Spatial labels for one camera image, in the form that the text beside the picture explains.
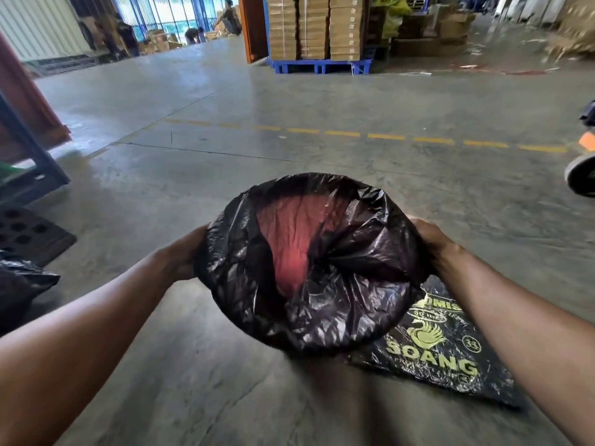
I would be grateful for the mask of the person's left hand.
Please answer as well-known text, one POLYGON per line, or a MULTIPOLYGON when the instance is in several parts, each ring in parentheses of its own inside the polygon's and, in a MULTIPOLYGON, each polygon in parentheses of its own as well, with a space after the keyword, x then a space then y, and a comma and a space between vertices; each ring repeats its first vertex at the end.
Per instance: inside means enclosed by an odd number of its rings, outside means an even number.
POLYGON ((204 242, 207 229, 208 224, 199 226, 162 249, 168 275, 174 282, 195 277, 195 259, 204 242))

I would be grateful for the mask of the person's right hand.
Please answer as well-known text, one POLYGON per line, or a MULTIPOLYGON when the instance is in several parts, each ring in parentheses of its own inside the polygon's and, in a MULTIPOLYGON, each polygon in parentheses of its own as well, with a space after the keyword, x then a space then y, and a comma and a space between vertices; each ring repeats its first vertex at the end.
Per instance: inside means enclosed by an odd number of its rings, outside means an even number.
POLYGON ((420 217, 408 218, 423 239, 438 276, 448 275, 452 271, 451 261, 460 252, 461 246, 442 232, 436 224, 420 217))

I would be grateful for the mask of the red round bin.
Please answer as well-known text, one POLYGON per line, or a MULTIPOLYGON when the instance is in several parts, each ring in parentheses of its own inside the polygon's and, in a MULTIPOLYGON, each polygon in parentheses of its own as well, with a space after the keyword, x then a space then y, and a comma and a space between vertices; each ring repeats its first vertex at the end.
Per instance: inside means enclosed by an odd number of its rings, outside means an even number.
POLYGON ((266 239, 280 296, 298 296, 311 267, 328 254, 349 225, 350 197, 337 191, 275 191, 258 208, 260 232, 266 239))

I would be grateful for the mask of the black plastic bin liner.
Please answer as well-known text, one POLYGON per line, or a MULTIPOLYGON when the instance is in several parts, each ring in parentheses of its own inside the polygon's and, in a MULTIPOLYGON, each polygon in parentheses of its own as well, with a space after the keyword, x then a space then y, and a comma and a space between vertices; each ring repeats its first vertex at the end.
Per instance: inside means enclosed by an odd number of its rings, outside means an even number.
POLYGON ((299 173, 250 187, 208 226, 196 277, 236 327, 272 348, 302 356, 350 352, 387 333, 422 295, 428 249, 380 188, 343 175, 299 173), (280 296, 258 208, 275 191, 350 197, 344 236, 314 264, 296 298, 280 296))

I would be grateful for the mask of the person's right forearm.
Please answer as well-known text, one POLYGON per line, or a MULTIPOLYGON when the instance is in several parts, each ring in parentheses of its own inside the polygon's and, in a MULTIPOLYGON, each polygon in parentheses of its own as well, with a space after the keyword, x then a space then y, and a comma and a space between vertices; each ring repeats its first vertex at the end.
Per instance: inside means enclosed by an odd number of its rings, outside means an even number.
POLYGON ((450 240, 430 249, 439 276, 527 396, 573 444, 595 446, 595 325, 450 240))

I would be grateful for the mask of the person's left forearm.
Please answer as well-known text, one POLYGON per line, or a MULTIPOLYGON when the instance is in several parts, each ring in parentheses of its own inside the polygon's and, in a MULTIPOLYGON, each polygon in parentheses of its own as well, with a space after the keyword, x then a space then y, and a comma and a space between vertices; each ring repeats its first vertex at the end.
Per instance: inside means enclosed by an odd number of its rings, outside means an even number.
POLYGON ((108 381, 178 279, 161 248, 111 282, 0 338, 0 446, 52 446, 108 381))

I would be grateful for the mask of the black printed bag pack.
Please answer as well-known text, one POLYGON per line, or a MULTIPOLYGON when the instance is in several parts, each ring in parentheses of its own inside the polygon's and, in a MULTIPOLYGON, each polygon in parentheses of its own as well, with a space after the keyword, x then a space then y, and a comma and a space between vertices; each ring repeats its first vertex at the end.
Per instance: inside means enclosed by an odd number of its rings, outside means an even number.
POLYGON ((349 354, 376 374, 409 377, 521 410, 526 399, 508 369, 435 275, 424 296, 386 335, 349 354))

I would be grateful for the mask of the black perforated plastic tray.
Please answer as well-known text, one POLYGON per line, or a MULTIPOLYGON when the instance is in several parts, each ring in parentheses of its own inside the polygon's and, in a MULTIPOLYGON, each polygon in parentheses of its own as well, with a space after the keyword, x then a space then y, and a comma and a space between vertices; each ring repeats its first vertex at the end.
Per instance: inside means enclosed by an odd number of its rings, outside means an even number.
POLYGON ((0 250, 45 267, 77 242, 77 237, 13 204, 0 204, 0 250))

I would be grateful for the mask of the crumpled black plastic bag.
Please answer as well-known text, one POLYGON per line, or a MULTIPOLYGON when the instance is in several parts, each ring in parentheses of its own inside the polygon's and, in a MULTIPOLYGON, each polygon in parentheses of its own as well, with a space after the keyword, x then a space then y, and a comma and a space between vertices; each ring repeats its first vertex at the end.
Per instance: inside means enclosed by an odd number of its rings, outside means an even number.
POLYGON ((18 328, 33 301, 60 281, 32 261, 0 249, 0 337, 18 328))

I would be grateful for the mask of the black wheeled cart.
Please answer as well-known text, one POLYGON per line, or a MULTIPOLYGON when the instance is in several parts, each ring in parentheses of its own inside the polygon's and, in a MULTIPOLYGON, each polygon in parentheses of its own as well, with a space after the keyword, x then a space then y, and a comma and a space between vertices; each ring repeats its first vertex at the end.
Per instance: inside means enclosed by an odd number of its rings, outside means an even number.
POLYGON ((585 132, 578 144, 585 153, 568 164, 564 178, 574 194, 595 199, 595 100, 585 107, 580 121, 585 132))

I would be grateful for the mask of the blue plastic pallet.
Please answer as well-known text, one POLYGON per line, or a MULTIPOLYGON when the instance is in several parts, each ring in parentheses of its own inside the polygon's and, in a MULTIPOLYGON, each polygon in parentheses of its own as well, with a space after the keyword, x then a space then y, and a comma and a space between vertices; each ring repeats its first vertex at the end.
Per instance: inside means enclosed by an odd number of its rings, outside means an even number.
POLYGON ((292 74, 297 72, 309 72, 317 75, 325 75, 334 72, 349 72, 352 75, 368 75, 374 58, 357 61, 334 61, 326 60, 272 60, 268 59, 270 67, 276 74, 292 74))

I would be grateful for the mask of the pile of small brown cartons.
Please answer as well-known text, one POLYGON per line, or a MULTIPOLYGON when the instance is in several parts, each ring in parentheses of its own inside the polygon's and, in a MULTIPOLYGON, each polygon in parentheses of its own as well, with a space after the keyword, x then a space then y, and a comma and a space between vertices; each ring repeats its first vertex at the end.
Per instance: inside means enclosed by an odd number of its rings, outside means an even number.
POLYGON ((183 44, 179 42, 176 35, 167 33, 162 29, 150 29, 146 33, 146 38, 139 43, 141 55, 166 52, 182 47, 183 44))

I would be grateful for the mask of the orange wooden panel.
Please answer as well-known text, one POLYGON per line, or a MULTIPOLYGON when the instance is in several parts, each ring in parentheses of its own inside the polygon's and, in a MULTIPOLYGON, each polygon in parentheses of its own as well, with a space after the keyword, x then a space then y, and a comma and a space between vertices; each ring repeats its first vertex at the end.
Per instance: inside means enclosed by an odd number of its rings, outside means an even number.
POLYGON ((0 32, 0 92, 8 99, 45 150, 71 141, 70 130, 59 120, 2 32, 0 32))

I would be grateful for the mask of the yellow plastic sack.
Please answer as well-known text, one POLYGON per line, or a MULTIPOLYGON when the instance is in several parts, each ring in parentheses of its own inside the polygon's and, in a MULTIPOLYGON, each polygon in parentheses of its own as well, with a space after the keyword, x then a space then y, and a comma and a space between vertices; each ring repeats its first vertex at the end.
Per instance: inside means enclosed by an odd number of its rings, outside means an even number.
POLYGON ((404 17, 412 14, 407 0, 374 0, 373 6, 380 7, 384 15, 383 40, 397 37, 404 17))

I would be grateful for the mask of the stack of brown cardboard boxes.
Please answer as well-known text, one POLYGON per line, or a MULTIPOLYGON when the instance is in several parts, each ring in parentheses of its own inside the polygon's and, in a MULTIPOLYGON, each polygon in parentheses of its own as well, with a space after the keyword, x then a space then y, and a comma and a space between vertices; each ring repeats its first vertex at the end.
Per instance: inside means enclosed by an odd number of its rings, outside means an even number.
POLYGON ((370 0, 267 0, 272 60, 357 61, 370 0))

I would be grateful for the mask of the heap of cardboard scraps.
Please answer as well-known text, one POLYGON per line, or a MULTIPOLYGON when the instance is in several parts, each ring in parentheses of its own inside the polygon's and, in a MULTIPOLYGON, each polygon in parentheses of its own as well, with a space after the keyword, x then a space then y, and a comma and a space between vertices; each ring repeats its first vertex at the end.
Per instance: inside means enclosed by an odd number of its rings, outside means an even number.
POLYGON ((561 14, 558 28, 547 40, 546 56, 595 59, 595 0, 567 0, 561 14))

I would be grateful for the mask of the blue metal rack frame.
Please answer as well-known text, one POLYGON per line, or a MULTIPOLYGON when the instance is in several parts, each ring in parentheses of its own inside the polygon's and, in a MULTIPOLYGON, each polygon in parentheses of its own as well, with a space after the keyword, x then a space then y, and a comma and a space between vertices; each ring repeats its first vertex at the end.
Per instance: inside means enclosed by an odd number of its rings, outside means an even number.
POLYGON ((2 90, 0 126, 8 133, 8 145, 19 150, 17 159, 0 159, 0 207, 25 206, 70 184, 71 179, 43 148, 2 90))

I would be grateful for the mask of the orange steel rack post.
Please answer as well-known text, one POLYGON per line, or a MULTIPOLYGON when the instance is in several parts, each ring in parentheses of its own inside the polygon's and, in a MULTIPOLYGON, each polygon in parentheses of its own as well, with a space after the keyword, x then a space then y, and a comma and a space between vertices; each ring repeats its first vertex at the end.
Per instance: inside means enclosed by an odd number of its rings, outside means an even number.
POLYGON ((239 0, 246 59, 249 64, 269 56, 264 0, 239 0))

